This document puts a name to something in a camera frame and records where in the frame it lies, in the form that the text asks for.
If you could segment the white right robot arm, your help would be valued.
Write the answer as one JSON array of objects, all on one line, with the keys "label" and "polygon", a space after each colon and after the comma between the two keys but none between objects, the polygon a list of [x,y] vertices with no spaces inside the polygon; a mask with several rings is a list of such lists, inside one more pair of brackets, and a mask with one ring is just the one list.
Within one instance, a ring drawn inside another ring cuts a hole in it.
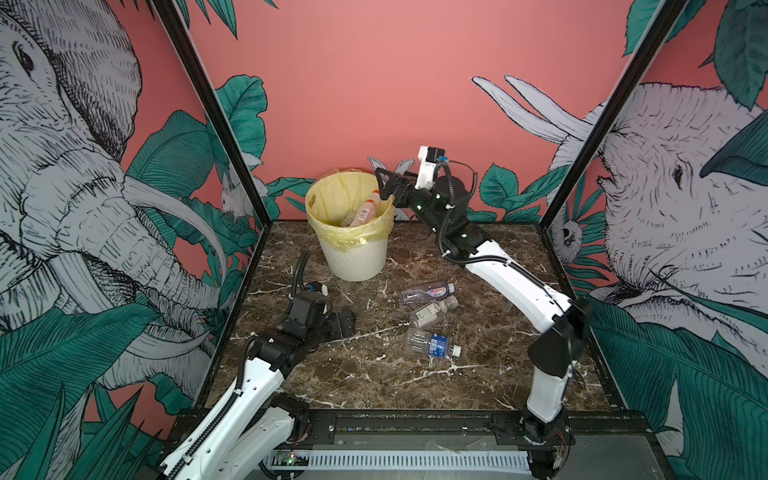
[{"label": "white right robot arm", "polygon": [[591,308],[551,288],[520,265],[492,236],[470,221],[473,192],[440,162],[435,169],[398,174],[375,171],[382,200],[409,208],[434,233],[441,256],[479,277],[514,305],[537,332],[528,347],[533,378],[520,429],[528,442],[561,442],[564,397],[585,344]]}]

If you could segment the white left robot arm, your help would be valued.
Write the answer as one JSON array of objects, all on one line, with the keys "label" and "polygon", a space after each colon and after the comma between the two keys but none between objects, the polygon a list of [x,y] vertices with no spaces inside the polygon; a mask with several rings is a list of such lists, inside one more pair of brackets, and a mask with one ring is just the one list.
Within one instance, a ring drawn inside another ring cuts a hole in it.
[{"label": "white left robot arm", "polygon": [[244,479],[270,452],[299,443],[311,430],[304,401],[277,390],[319,344],[355,333],[355,316],[311,313],[295,322],[282,316],[251,337],[236,379],[196,428],[158,467],[157,479]]}]

